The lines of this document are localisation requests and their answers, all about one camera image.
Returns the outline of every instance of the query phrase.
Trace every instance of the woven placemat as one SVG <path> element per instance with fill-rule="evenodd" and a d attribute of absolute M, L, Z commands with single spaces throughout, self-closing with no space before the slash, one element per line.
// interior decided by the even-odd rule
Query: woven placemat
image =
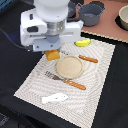
<path fill-rule="evenodd" d="M 63 45 L 62 50 L 99 60 L 97 64 L 84 61 L 84 73 L 81 77 L 73 80 L 85 85 L 86 90 L 80 90 L 62 81 L 47 78 L 44 75 L 46 71 L 59 76 L 55 69 L 55 64 L 58 60 L 47 61 L 44 55 L 14 96 L 51 112 L 81 128 L 90 128 L 114 48 L 114 45 L 93 39 L 87 47 L 77 47 L 74 43 L 65 43 Z M 67 94 L 68 100 L 56 104 L 48 103 L 44 105 L 41 103 L 42 96 L 49 96 L 58 92 Z"/>

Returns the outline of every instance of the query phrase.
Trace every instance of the round plate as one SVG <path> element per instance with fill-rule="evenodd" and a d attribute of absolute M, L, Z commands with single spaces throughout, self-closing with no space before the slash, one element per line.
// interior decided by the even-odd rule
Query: round plate
<path fill-rule="evenodd" d="M 57 72 L 64 78 L 74 79 L 84 71 L 82 60 L 76 56 L 62 57 L 56 64 Z"/>

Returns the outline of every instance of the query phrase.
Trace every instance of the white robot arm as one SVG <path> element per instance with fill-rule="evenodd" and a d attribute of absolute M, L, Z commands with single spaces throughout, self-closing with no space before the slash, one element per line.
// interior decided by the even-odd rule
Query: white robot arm
<path fill-rule="evenodd" d="M 35 8 L 21 14 L 21 44 L 44 52 L 59 50 L 61 42 L 78 41 L 83 21 L 67 23 L 69 1 L 34 0 Z"/>

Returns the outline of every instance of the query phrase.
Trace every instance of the wooden handle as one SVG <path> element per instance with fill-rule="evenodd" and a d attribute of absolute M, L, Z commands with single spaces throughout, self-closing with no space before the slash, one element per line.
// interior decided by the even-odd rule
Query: wooden handle
<path fill-rule="evenodd" d="M 75 82 L 70 81 L 70 80 L 67 80 L 67 79 L 64 80 L 64 83 L 69 84 L 69 85 L 72 85 L 72 86 L 77 87 L 77 88 L 82 89 L 82 90 L 85 90 L 86 89 L 86 87 L 84 85 L 75 83 Z"/>
<path fill-rule="evenodd" d="M 86 57 L 86 56 L 81 56 L 81 55 L 79 55 L 79 58 L 80 58 L 80 59 L 83 59 L 83 60 L 90 61 L 90 62 L 98 63 L 98 60 L 97 60 L 97 59 L 93 59 L 93 58 L 90 58 L 90 57 Z"/>

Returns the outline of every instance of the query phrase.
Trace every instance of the banana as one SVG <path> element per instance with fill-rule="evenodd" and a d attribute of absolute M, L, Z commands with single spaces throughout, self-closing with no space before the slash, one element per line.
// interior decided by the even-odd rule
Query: banana
<path fill-rule="evenodd" d="M 79 47 L 85 47 L 85 46 L 89 45 L 90 42 L 91 42 L 91 39 L 81 40 L 81 41 L 75 42 L 75 45 L 79 46 Z"/>

